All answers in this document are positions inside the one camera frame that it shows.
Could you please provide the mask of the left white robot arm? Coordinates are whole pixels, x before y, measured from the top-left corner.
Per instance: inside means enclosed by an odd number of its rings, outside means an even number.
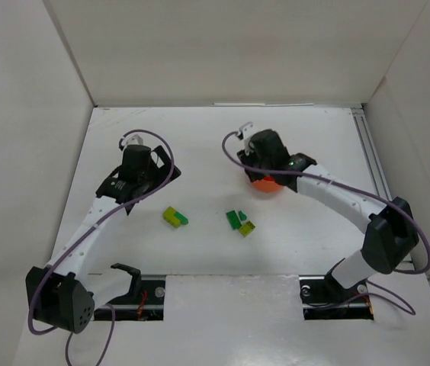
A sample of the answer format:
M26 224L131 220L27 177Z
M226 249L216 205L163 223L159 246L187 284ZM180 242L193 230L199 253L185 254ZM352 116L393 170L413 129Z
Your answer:
M130 144L122 149L121 164L98 187L85 219L67 244L42 268L32 267L26 276L29 311L27 325L36 336L41 331L64 329L78 334L99 307L126 297L134 300L143 290L139 269L112 264L97 279L91 268L112 243L119 225L133 207L180 176L168 144L151 149Z

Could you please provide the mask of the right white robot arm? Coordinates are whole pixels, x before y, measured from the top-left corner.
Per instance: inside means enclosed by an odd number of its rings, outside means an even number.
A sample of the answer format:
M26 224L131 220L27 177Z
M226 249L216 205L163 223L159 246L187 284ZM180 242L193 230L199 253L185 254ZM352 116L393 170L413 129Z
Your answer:
M291 155L274 130L257 131L247 123L236 136L244 143L237 157L251 181L270 177L276 184L324 204L363 233L362 247L324 277L326 290L335 297L345 297L372 275L392 273L416 247L419 236L410 222L407 201L400 197L381 201L341 183L315 159L303 153Z

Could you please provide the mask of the green lego brick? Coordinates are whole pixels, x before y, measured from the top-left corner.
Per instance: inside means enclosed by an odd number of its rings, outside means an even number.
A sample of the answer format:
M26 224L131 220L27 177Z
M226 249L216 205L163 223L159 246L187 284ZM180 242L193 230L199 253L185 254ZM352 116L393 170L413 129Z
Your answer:
M226 218L233 230L238 230L242 226L241 221L234 210L226 212Z

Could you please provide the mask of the orange divided round container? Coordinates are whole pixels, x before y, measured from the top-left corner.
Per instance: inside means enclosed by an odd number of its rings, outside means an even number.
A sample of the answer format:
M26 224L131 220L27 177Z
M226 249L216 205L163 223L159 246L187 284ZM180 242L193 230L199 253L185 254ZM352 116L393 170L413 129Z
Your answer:
M275 194L283 190L283 186L275 182L273 178L264 177L259 180L252 181L250 178L246 179L248 185L254 188L256 191L265 194Z

